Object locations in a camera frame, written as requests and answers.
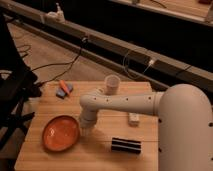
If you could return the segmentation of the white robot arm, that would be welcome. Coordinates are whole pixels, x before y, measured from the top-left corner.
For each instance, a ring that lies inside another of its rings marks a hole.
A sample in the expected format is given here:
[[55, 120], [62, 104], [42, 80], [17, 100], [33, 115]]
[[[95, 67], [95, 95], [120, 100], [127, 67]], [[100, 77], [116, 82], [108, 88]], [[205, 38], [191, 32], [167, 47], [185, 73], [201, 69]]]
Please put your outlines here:
[[159, 171], [213, 171], [213, 108], [189, 84], [164, 92], [106, 96], [95, 89], [81, 96], [80, 126], [89, 129], [103, 110], [155, 115], [160, 120]]

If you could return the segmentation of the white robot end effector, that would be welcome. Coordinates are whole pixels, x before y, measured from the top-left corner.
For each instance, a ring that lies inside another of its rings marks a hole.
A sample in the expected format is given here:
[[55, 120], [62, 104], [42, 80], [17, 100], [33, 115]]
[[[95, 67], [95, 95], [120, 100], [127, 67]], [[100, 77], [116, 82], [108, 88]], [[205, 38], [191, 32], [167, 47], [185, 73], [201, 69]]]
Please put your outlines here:
[[86, 120], [86, 119], [80, 117], [79, 118], [79, 124], [80, 124], [80, 127], [81, 127], [81, 133], [83, 135], [91, 134], [96, 123], [97, 123], [96, 120]]

